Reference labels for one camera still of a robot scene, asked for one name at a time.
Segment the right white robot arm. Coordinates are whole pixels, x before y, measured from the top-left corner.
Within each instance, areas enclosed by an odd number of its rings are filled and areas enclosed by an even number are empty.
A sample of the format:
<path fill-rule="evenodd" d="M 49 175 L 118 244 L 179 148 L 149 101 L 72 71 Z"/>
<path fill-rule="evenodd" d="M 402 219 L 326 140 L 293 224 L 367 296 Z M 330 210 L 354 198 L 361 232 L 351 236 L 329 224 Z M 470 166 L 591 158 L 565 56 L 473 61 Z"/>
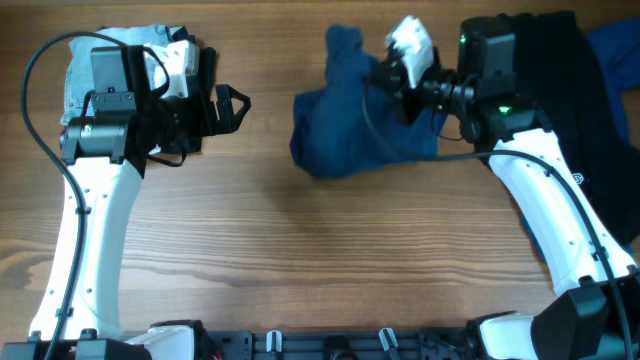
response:
<path fill-rule="evenodd" d="M 458 66 L 442 67 L 421 21 L 407 16 L 385 39 L 370 84 L 410 124 L 423 110 L 453 115 L 473 156 L 517 203 L 549 268 L 556 299 L 536 315 L 504 312 L 451 339 L 463 359 L 635 359 L 639 269 L 576 184 L 549 117 L 516 88 L 517 40 L 501 17 L 465 20 Z"/>

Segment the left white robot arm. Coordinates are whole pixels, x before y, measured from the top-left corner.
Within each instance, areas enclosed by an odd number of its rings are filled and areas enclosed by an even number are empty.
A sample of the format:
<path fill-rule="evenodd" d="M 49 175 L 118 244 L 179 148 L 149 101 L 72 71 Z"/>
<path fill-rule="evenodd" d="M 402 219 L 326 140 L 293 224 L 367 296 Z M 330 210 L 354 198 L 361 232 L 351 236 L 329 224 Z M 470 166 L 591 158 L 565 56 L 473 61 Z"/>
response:
<path fill-rule="evenodd" d="M 93 81 L 52 155 L 65 185 L 47 291 L 24 344 L 5 358 L 202 359 L 213 345 L 197 321 L 122 339 L 118 291 L 124 241 L 148 162 L 182 165 L 204 138 L 238 130 L 250 99 L 214 81 L 217 55 L 182 40 L 110 40 L 90 53 Z"/>

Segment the navy blue shorts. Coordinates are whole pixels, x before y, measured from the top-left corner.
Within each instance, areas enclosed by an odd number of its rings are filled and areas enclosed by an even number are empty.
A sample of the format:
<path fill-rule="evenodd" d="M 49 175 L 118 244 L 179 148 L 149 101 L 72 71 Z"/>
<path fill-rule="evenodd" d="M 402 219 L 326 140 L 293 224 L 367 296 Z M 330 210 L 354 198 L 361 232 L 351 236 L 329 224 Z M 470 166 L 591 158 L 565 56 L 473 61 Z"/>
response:
<path fill-rule="evenodd" d="M 447 117 L 425 109 L 415 123 L 402 124 L 391 100 L 367 85 L 379 61 L 363 50 L 361 30 L 335 24 L 328 28 L 325 42 L 326 86 L 294 98 L 290 152 L 295 165 L 316 178 L 340 178 L 407 163 L 408 158 L 374 137 L 363 114 L 363 99 L 385 137 L 412 153 L 435 155 Z"/>

